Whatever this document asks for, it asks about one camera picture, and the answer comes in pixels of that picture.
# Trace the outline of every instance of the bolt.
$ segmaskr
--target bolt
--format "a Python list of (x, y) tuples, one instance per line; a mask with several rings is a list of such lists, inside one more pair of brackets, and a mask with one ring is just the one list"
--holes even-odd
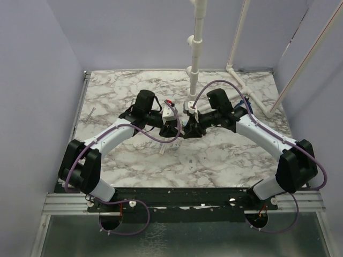
[(132, 207), (132, 208), (133, 208), (134, 206), (136, 206), (136, 204), (137, 204), (137, 203), (136, 203), (135, 201), (130, 201), (130, 202), (129, 202), (129, 205), (130, 205), (130, 207)]
[(236, 199), (231, 198), (231, 199), (229, 200), (229, 203), (230, 203), (231, 206), (235, 206), (235, 205), (236, 205)]
[(278, 199), (276, 199), (275, 197), (273, 197), (272, 199), (270, 199), (270, 203), (272, 205), (277, 205), (278, 204)]

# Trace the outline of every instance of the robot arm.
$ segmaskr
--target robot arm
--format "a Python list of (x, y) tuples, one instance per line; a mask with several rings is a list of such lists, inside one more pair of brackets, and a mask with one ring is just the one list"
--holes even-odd
[[(249, 138), (279, 162), (275, 176), (260, 181), (248, 190), (248, 194), (253, 201), (265, 200), (282, 192), (294, 193), (318, 174), (317, 165), (302, 152), (285, 144), (284, 141), (276, 139), (255, 125), (245, 108), (238, 107), (234, 109), (224, 90), (215, 89), (210, 91), (207, 98), (214, 111), (195, 115), (196, 112), (190, 112), (190, 109), (186, 110), (190, 118), (185, 126), (185, 138), (202, 137), (206, 134), (208, 127), (221, 125), (223, 128)], [(292, 138), (283, 136), (267, 125), (263, 124), (263, 126), (314, 157), (310, 142), (306, 140), (297, 142)]]
[(113, 125), (84, 142), (72, 140), (67, 146), (58, 177), (66, 181), (74, 163), (78, 157), (81, 157), (85, 162), (83, 164), (77, 162), (74, 170), (71, 171), (68, 184), (85, 194), (103, 201), (110, 201), (115, 189), (100, 178), (101, 160), (121, 142), (138, 133), (138, 130), (132, 126), (122, 125), (131, 124), (141, 130), (145, 125), (149, 125), (160, 128), (161, 136), (175, 137), (177, 135), (174, 113), (168, 106), (165, 106), (163, 113), (161, 110), (152, 110), (154, 100), (157, 98), (153, 92), (141, 90), (135, 104), (122, 113)]

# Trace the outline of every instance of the white object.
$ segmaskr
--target white object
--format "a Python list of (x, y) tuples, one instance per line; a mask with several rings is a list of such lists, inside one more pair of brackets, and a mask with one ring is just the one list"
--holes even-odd
[[(85, 140), (85, 145), (90, 144), (92, 141), (96, 141), (96, 138), (98, 138), (104, 132), (120, 124), (130, 124), (130, 122), (126, 119), (116, 120), (114, 124), (112, 124), (110, 127), (105, 129), (95, 137)], [(135, 129), (133, 127), (128, 126), (115, 129), (108, 133), (106, 136), (104, 136), (101, 140), (97, 141), (96, 144), (94, 144), (91, 147), (91, 149), (98, 149), (101, 153), (101, 158), (104, 158), (112, 149), (118, 146), (121, 142), (131, 138), (133, 136), (134, 131)], [(90, 193), (90, 195), (97, 197), (102, 201), (108, 202), (109, 200), (111, 200), (114, 193), (115, 189), (111, 185), (107, 184), (105, 181), (100, 179), (95, 189)]]
[(271, 195), (276, 195), (285, 191), (279, 186), (275, 176), (263, 179), (260, 183), (255, 185), (252, 190), (260, 200), (265, 200)]
[(167, 105), (165, 105), (165, 107), (163, 108), (162, 120), (163, 120), (163, 123), (166, 123), (166, 122), (171, 121), (171, 120), (176, 120), (176, 117), (174, 116), (173, 111)]
[(188, 112), (190, 114), (193, 114), (195, 117), (195, 120), (197, 122), (199, 122), (199, 115), (198, 115), (198, 108), (195, 105), (195, 107), (193, 107), (194, 101), (188, 101), (187, 105), (188, 105)]
[[(285, 140), (291, 143), (295, 143), (294, 139), (285, 137), (284, 135), (273, 130), (267, 125), (263, 124), (263, 126), (266, 127), (268, 130), (274, 132), (275, 134), (279, 135), (280, 137), (283, 137)], [(279, 160), (280, 155), (283, 154), (282, 151), (289, 150), (292, 148), (291, 146), (274, 138), (273, 136), (271, 136), (270, 134), (262, 130), (260, 127), (255, 126), (255, 124), (250, 119), (249, 115), (244, 115), (243, 117), (241, 117), (240, 121), (236, 123), (236, 132), (240, 135), (243, 135), (249, 138), (250, 140), (255, 142), (257, 145), (261, 146), (270, 155), (272, 155), (277, 161)]]
[(300, 74), (303, 72), (304, 68), (308, 65), (309, 61), (311, 60), (312, 56), (317, 52), (320, 44), (326, 39), (328, 32), (330, 31), (330, 28), (336, 23), (340, 15), (343, 11), (343, 1), (340, 2), (336, 10), (332, 13), (330, 19), (324, 26), (323, 30), (319, 34), (318, 38), (316, 39), (315, 43), (312, 45), (311, 49), (308, 51), (307, 55), (305, 56), (304, 60), (301, 62), (297, 70), (295, 71), (294, 75), (290, 79), (290, 81), (287, 83), (287, 85), (283, 88), (282, 92), (280, 93), (278, 99), (275, 101), (272, 108), (266, 113), (266, 116), (268, 118), (271, 118), (283, 99), (286, 97), (290, 89), (294, 86), (296, 80), (300, 76)]
[(130, 201), (129, 202), (129, 205), (130, 205), (130, 207), (134, 207), (134, 206), (136, 206), (136, 204), (137, 204), (137, 202), (135, 202), (135, 201)]
[(114, 189), (114, 187), (100, 179), (90, 195), (99, 198), (102, 201), (108, 202), (109, 200), (111, 200), (115, 192), (116, 190)]
[[(118, 119), (114, 124), (110, 127), (105, 129), (104, 131), (100, 132), (98, 135), (85, 140), (85, 145), (89, 145), (92, 141), (102, 135), (104, 132), (108, 131), (114, 126), (118, 126), (120, 124), (131, 124), (126, 119)], [(133, 127), (120, 127), (116, 130), (113, 130), (106, 136), (104, 136), (101, 140), (99, 140), (96, 144), (94, 144), (91, 148), (98, 149), (101, 153), (101, 158), (103, 159), (111, 150), (113, 150), (116, 146), (118, 146), (121, 142), (126, 139), (132, 138), (135, 129)]]
[(188, 93), (189, 99), (194, 100), (196, 97), (196, 84), (199, 77), (199, 57), (203, 47), (203, 25), (206, 15), (207, 0), (191, 0), (194, 5), (195, 27), (194, 35), (188, 37), (187, 43), (192, 48), (192, 66), (191, 71), (187, 71), (190, 78), (190, 90)]

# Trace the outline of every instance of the glass panel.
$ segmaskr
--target glass panel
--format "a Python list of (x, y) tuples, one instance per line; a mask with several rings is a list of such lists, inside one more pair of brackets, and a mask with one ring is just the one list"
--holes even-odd
[[(289, 226), (294, 214), (270, 214), (266, 229)], [(123, 224), (134, 231), (141, 224)], [(328, 256), (315, 213), (302, 213), (298, 225), (282, 234), (265, 234), (246, 223), (152, 223), (137, 236), (99, 232), (97, 216), (54, 216), (44, 244), (44, 257), (217, 257)]]

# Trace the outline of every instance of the white pipe joint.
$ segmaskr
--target white pipe joint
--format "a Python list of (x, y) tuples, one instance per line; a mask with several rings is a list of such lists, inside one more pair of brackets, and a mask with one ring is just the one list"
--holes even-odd
[(199, 78), (199, 71), (197, 72), (192, 72), (192, 66), (189, 66), (186, 68), (186, 73), (189, 77), (189, 82), (194, 85), (198, 82), (198, 78)]
[(187, 44), (192, 47), (192, 43), (193, 43), (193, 39), (194, 39), (194, 35), (191, 35), (187, 38)]
[(191, 48), (192, 48), (192, 56), (199, 57), (203, 51), (203, 40), (202, 39), (200, 41), (193, 40)]
[(207, 0), (195, 0), (194, 17), (204, 19), (206, 15)]

